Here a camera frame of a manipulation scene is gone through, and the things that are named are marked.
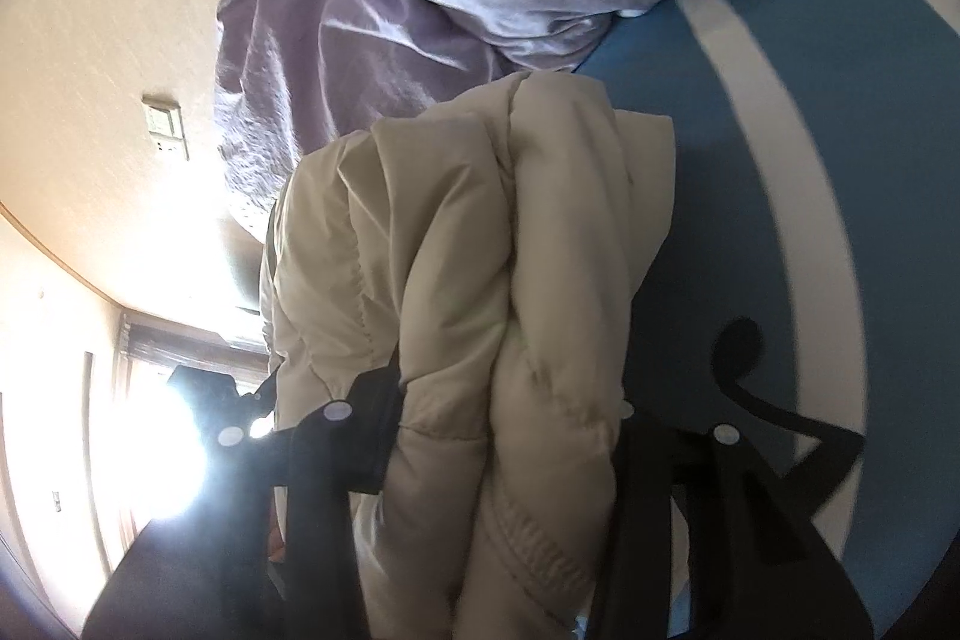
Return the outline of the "cream puffer jacket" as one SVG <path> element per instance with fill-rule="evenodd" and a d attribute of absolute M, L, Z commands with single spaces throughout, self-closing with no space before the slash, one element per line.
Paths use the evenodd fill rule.
<path fill-rule="evenodd" d="M 517 73 L 301 159 L 260 305 L 290 429 L 397 362 L 352 502 L 379 638 L 568 638 L 615 498 L 631 302 L 669 234 L 675 133 L 599 81 Z"/>

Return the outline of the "blue white striped bed sheet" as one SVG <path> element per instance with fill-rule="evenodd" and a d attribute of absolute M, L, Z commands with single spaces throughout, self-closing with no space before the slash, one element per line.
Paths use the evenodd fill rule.
<path fill-rule="evenodd" d="M 786 468 L 804 440 L 709 375 L 719 333 L 754 321 L 748 388 L 866 439 L 817 526 L 889 629 L 958 530 L 958 0 L 665 0 L 584 71 L 677 135 L 631 401 L 729 420 Z"/>

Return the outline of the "large lilac pillow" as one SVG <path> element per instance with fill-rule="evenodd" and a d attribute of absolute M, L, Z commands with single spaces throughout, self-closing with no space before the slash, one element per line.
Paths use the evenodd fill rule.
<path fill-rule="evenodd" d="M 217 26 L 221 169 L 254 239 L 302 156 L 512 70 L 427 0 L 220 0 Z"/>

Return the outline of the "white wall switch plate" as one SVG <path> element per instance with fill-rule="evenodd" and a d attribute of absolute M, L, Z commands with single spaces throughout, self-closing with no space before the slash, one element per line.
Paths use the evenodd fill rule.
<path fill-rule="evenodd" d="M 178 161 L 187 161 L 189 145 L 185 138 L 181 106 L 169 97 L 144 94 L 142 107 L 146 130 L 156 151 Z"/>

